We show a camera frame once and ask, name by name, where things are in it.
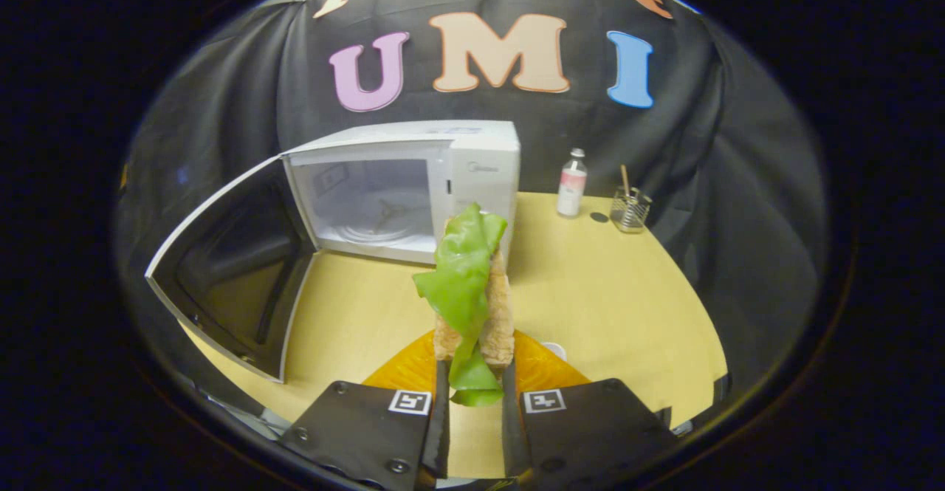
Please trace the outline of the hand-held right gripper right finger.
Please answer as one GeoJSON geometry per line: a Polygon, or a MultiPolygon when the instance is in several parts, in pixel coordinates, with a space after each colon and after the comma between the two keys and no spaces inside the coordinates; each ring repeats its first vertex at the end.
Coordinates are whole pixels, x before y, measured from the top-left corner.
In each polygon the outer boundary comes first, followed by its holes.
{"type": "Polygon", "coordinates": [[[522,488],[619,488],[679,440],[618,379],[593,381],[516,331],[503,379],[506,476],[522,488]]]}

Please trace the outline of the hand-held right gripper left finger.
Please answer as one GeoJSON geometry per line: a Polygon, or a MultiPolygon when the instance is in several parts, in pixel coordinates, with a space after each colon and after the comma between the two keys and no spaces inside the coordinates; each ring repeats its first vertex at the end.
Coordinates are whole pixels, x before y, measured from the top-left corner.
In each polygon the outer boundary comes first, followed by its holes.
{"type": "Polygon", "coordinates": [[[447,373],[428,331],[361,383],[330,383],[281,446],[350,485],[434,491],[450,448],[447,373]]]}

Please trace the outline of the lettuce bread sandwich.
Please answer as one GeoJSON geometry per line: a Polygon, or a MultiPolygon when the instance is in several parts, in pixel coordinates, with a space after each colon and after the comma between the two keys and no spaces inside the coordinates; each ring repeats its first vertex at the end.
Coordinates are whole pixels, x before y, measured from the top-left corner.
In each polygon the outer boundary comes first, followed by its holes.
{"type": "Polygon", "coordinates": [[[515,350],[511,286],[501,242],[509,222],[479,204],[445,223],[436,268],[413,276],[419,297],[436,314],[434,357],[449,364],[453,404],[499,402],[501,377],[515,350]]]}

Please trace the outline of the white microwave oven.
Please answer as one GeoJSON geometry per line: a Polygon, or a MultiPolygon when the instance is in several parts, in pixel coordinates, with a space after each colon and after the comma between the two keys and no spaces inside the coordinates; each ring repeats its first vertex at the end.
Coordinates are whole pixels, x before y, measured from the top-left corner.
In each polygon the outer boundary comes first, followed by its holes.
{"type": "Polygon", "coordinates": [[[145,278],[180,323],[264,379],[286,380],[301,289],[323,251],[432,265],[445,223],[470,204],[515,219],[520,142],[509,121],[428,120],[348,128],[281,152],[206,199],[162,243],[145,278]],[[394,244],[329,229],[351,201],[427,199],[433,234],[394,244]]]}

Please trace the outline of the glass microwave turntable plate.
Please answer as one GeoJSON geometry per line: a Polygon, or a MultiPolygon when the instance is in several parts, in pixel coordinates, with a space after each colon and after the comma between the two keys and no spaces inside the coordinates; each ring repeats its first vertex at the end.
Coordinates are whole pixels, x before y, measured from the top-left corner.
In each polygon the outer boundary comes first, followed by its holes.
{"type": "Polygon", "coordinates": [[[344,241],[394,244],[433,234],[427,199],[406,192],[369,193],[331,219],[329,229],[344,241]]]}

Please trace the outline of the clear glass cup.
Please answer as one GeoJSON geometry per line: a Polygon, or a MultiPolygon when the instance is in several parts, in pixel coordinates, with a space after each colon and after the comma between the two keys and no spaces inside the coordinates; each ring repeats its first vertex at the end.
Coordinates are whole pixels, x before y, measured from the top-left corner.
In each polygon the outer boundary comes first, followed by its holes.
{"type": "Polygon", "coordinates": [[[623,234],[639,234],[647,229],[647,217],[652,199],[640,189],[617,188],[611,200],[608,218],[614,227],[623,234]]]}

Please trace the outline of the small pink label bottle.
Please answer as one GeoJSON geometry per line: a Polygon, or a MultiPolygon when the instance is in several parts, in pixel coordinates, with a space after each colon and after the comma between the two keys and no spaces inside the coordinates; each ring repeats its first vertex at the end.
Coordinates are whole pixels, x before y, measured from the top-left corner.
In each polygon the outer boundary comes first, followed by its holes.
{"type": "Polygon", "coordinates": [[[560,216],[572,219],[580,214],[582,197],[588,180],[588,169],[584,164],[585,152],[572,148],[569,159],[563,165],[558,182],[556,211],[560,216]]]}

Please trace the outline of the black backdrop cloth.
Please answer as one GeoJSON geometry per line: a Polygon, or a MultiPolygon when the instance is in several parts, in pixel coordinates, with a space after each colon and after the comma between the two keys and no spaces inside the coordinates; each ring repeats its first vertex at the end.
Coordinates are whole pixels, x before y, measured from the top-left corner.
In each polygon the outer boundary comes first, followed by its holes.
{"type": "Polygon", "coordinates": [[[820,141],[749,48],[685,0],[263,0],[182,56],[129,147],[114,260],[137,317],[176,369],[196,362],[145,285],[145,265],[189,212],[280,151],[351,126],[511,120],[520,188],[550,193],[564,155],[588,154],[587,194],[620,164],[651,195],[649,225],[694,286],[749,390],[808,323],[828,257],[820,141]],[[550,92],[484,74],[435,88],[436,16],[470,13],[499,35],[524,16],[560,18],[550,92]]]}

